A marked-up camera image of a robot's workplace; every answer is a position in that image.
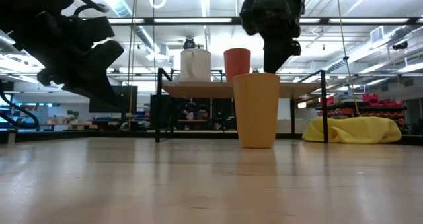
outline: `black cable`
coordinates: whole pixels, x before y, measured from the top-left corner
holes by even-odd
[[[28,125],[28,124],[16,122],[12,118],[8,117],[8,115],[2,114],[0,112],[0,117],[2,117],[4,120],[8,121],[9,123],[11,123],[12,125],[14,125],[14,126],[16,126],[18,128],[23,128],[23,129],[34,129],[34,128],[36,128],[38,126],[38,124],[40,122],[38,121],[38,118],[35,115],[33,115],[32,113],[26,111],[25,109],[21,108],[20,106],[17,106],[15,104],[13,104],[11,101],[9,101],[6,98],[5,91],[3,90],[3,82],[1,81],[1,79],[0,79],[0,98],[3,99],[9,106],[12,106],[13,108],[16,108],[17,110],[19,110],[19,111],[25,113],[26,115],[28,115],[29,117],[31,117],[34,120],[34,125]]]
[[[83,11],[85,9],[95,9],[95,10],[103,12],[103,13],[107,13],[109,11],[109,8],[106,7],[106,5],[103,5],[103,4],[100,4],[100,3],[94,3],[92,0],[81,0],[81,1],[84,2],[86,5],[83,5],[83,6],[80,6],[79,8],[77,8],[77,10],[75,10],[75,12],[74,12],[74,15],[78,15],[81,11]]]

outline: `black monitor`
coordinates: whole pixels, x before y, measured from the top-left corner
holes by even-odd
[[[137,112],[137,96],[138,86],[132,87],[132,101],[131,101],[131,87],[130,86],[112,86],[118,105],[116,107],[105,104],[97,99],[90,99],[89,112],[115,112],[126,113]]]

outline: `white container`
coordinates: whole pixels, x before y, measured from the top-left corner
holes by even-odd
[[[179,81],[210,82],[212,53],[203,49],[187,49],[180,53]]]

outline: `wooden floor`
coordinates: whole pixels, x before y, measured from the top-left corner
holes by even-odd
[[[423,223],[423,147],[73,139],[0,149],[0,223]]]

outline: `yellow fabric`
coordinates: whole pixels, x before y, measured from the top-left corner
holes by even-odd
[[[387,118],[328,119],[330,143],[376,144],[399,141],[398,125]],[[323,119],[310,121],[303,134],[306,141],[323,141]]]

